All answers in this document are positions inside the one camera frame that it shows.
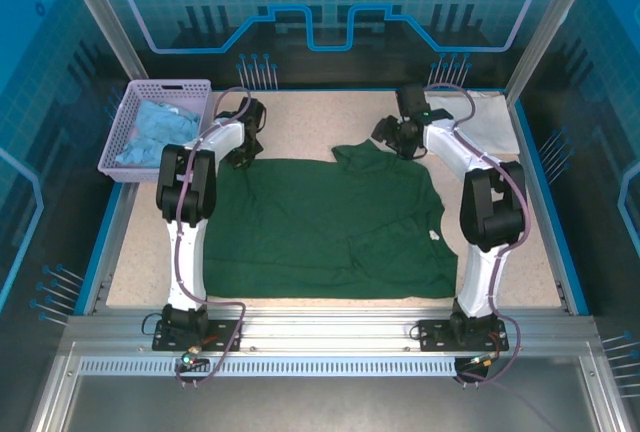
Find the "green t-shirt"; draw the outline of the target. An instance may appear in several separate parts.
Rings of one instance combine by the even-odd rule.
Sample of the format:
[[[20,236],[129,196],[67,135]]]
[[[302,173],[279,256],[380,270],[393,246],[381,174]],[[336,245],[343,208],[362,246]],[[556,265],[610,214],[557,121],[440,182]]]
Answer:
[[[426,299],[456,291],[444,207],[421,164],[371,142],[330,162],[222,164],[203,274],[220,298]]]

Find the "lavender plastic basket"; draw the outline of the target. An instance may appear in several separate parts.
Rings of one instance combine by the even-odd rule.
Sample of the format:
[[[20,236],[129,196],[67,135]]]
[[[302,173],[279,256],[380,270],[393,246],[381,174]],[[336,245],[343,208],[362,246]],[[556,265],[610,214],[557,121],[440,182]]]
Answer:
[[[201,128],[211,119],[211,82],[207,79],[140,79],[127,85],[98,162],[98,170],[115,182],[155,182],[158,167],[121,164],[116,157],[125,145],[139,136],[135,121],[144,100],[177,106],[197,115]]]

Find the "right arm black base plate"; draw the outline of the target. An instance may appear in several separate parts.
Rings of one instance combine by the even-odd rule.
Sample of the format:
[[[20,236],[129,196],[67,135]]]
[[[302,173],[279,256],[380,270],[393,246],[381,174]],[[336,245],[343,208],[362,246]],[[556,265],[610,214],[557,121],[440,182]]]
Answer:
[[[503,321],[454,324],[452,320],[421,320],[417,341],[422,352],[500,352],[510,349]]]

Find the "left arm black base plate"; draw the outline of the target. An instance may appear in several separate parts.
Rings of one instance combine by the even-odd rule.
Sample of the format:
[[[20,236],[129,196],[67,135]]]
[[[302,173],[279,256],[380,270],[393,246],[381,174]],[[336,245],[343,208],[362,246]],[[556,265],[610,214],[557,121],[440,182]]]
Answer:
[[[236,325],[234,320],[210,320],[204,332],[197,332],[158,321],[152,337],[152,350],[185,352],[192,346],[199,346],[206,352],[223,352]]]

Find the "aluminium mounting rail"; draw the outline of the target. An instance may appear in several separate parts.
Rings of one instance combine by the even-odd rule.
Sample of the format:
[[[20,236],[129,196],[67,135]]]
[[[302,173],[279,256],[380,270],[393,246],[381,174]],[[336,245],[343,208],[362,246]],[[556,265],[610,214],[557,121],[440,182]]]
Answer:
[[[239,355],[251,356],[416,356],[410,328],[421,319],[447,319],[446,308],[279,307],[247,309]],[[583,356],[602,347],[595,321],[559,309],[515,308],[507,316],[510,349],[524,357]],[[78,356],[143,356],[151,339],[141,333],[143,312],[72,317],[59,353]]]

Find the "folded white t-shirt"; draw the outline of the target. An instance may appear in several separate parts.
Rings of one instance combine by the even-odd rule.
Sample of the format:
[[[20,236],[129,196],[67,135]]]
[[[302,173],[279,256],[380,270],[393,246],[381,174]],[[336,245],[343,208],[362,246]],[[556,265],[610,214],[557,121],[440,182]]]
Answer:
[[[491,155],[517,155],[518,140],[513,129],[505,97],[498,92],[475,92],[468,94],[473,99],[475,114],[458,127],[467,139],[481,151]],[[432,109],[445,109],[454,120],[471,115],[471,101],[457,91],[428,91],[426,100]]]

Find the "crumpled light blue t-shirt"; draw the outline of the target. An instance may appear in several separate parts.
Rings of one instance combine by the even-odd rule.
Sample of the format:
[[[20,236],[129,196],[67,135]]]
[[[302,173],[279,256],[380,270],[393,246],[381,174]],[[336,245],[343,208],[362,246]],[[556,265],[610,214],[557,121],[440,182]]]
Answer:
[[[199,126],[198,114],[172,104],[143,100],[137,109],[134,135],[116,156],[116,163],[157,168],[164,147],[193,140]]]

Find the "aluminium frame post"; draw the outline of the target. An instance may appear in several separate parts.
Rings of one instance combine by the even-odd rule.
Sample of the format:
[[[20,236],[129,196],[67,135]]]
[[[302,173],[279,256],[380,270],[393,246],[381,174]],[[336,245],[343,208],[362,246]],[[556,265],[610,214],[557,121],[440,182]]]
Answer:
[[[506,86],[508,105],[514,105],[520,98],[574,2],[575,0],[551,0]]]
[[[63,432],[78,381],[82,358],[73,333],[77,320],[64,329],[29,432]]]
[[[635,432],[613,372],[603,352],[586,344],[586,351],[579,356],[580,370],[592,412],[592,422],[597,432]]]
[[[83,1],[126,75],[131,80],[148,79],[149,75],[109,0]]]

